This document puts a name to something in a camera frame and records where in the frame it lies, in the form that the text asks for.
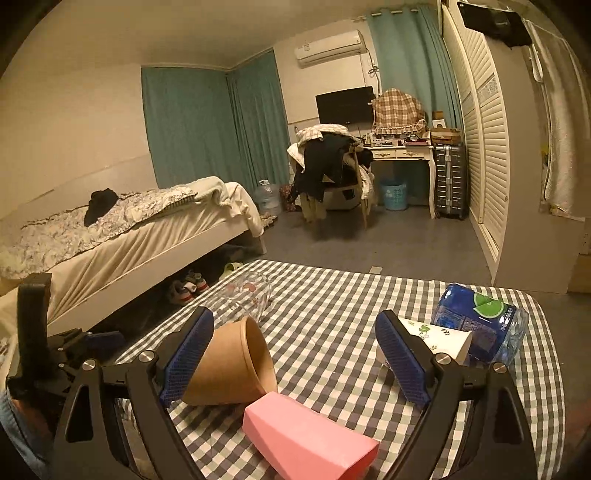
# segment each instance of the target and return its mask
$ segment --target floor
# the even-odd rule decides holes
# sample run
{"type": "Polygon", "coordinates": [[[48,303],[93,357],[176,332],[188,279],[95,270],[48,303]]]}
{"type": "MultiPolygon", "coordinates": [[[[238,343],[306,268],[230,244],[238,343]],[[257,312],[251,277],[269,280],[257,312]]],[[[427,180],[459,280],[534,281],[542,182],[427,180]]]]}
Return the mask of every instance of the floor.
{"type": "MultiPolygon", "coordinates": [[[[382,275],[491,284],[470,222],[431,220],[424,207],[403,212],[378,207],[371,213],[367,231],[358,209],[328,212],[326,220],[315,225],[306,224],[301,213],[282,213],[264,238],[268,250],[264,258],[270,260],[364,273],[377,266],[382,267],[382,275]]],[[[591,338],[591,295],[528,293],[542,306],[558,352],[568,455],[570,445],[577,441],[578,423],[587,422],[581,415],[584,406],[591,411],[591,368],[585,368],[591,338]]]]}

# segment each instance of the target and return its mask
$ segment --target desk leg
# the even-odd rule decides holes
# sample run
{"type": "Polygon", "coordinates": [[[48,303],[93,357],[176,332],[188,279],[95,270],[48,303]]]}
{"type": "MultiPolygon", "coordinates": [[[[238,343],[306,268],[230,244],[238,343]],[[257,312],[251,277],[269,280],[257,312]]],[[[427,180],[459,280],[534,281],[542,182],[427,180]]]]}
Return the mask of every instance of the desk leg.
{"type": "Polygon", "coordinates": [[[435,160],[433,152],[429,156],[429,213],[431,220],[435,218],[435,160]]]}

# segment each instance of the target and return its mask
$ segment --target pink box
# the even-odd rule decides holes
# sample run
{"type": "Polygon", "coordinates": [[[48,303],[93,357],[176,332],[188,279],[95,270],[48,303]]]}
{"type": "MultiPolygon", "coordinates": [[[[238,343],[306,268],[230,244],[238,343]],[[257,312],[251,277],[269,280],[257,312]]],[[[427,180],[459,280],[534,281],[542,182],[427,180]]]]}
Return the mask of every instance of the pink box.
{"type": "Polygon", "coordinates": [[[242,430],[285,480],[357,480],[379,442],[270,392],[247,406],[242,430]]]}

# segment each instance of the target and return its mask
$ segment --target curtain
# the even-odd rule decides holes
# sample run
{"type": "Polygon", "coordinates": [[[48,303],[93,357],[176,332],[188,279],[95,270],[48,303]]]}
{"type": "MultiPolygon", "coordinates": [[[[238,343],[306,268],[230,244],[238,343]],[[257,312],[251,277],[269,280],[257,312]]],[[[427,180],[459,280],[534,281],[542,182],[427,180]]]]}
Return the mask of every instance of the curtain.
{"type": "Polygon", "coordinates": [[[224,72],[144,67],[142,96],[160,188],[211,175],[253,188],[254,178],[238,147],[224,72]]]}
{"type": "MultiPolygon", "coordinates": [[[[462,112],[452,63],[437,28],[437,14],[431,6],[419,5],[418,12],[404,7],[400,14],[387,9],[368,24],[378,57],[382,90],[397,88],[418,98],[427,113],[441,110],[446,125],[462,126],[462,112]]],[[[395,174],[407,181],[409,197],[428,201],[426,162],[394,162],[395,174]]]]}
{"type": "Polygon", "coordinates": [[[228,73],[241,156],[256,180],[289,179],[289,133],[275,53],[271,50],[228,73]]]}

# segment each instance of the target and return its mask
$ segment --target plaid cover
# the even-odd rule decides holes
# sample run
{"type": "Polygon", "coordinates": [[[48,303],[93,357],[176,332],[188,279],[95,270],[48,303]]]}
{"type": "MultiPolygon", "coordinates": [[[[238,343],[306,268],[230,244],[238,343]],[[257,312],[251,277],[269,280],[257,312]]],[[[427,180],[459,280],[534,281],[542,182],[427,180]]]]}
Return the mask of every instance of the plaid cover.
{"type": "Polygon", "coordinates": [[[314,140],[315,138],[323,138],[322,132],[327,134],[344,135],[346,137],[351,137],[353,140],[359,143],[359,140],[353,135],[351,135],[347,127],[344,127],[343,125],[320,124],[299,130],[295,135],[295,137],[297,138],[297,146],[303,146],[308,140],[314,140]]]}
{"type": "MultiPolygon", "coordinates": [[[[230,275],[172,315],[119,359],[131,361],[177,330],[195,307],[216,315],[229,310],[219,300],[234,275],[253,270],[272,282],[272,302],[259,325],[275,363],[279,392],[359,433],[381,442],[366,479],[382,478],[394,463],[420,412],[407,403],[389,371],[375,359],[374,322],[384,309],[429,322],[446,285],[372,274],[257,260],[230,275]]],[[[503,288],[472,287],[525,309],[530,327],[511,370],[531,424],[538,476],[558,468],[564,440],[564,400],[554,343],[540,306],[529,295],[503,288]]],[[[193,459],[208,479],[276,479],[276,473],[242,433],[242,406],[189,407],[178,401],[170,416],[193,459]]],[[[447,474],[466,417],[460,404],[434,478],[447,474]]]]}
{"type": "Polygon", "coordinates": [[[421,132],[427,125],[425,110],[415,97],[396,88],[372,100],[373,132],[378,135],[421,132]]]}

